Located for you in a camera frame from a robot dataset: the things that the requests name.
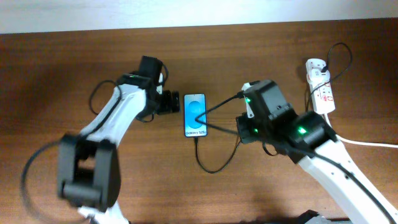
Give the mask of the blue smartphone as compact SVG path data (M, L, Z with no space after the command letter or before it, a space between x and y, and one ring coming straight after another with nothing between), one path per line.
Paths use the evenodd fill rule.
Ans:
M196 122L195 118L206 111L205 95L202 93L187 94L184 102L184 134L187 138L197 138L207 135L206 115L201 116Z

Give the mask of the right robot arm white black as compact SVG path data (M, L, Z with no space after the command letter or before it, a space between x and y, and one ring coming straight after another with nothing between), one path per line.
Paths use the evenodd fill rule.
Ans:
M397 209L360 171L319 114L298 115L272 80L246 83L232 98L246 104L246 112L236 118L237 128L208 127L235 134L243 144L273 146L310 174L353 223L397 223Z

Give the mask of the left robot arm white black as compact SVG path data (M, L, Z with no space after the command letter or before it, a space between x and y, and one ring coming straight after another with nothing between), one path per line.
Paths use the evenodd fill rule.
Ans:
M164 88L168 77L161 60L143 56L136 71L114 82L111 98L95 119L76 136L61 138L58 196L90 223L128 223L118 204L118 146L133 121L180 111L179 93Z

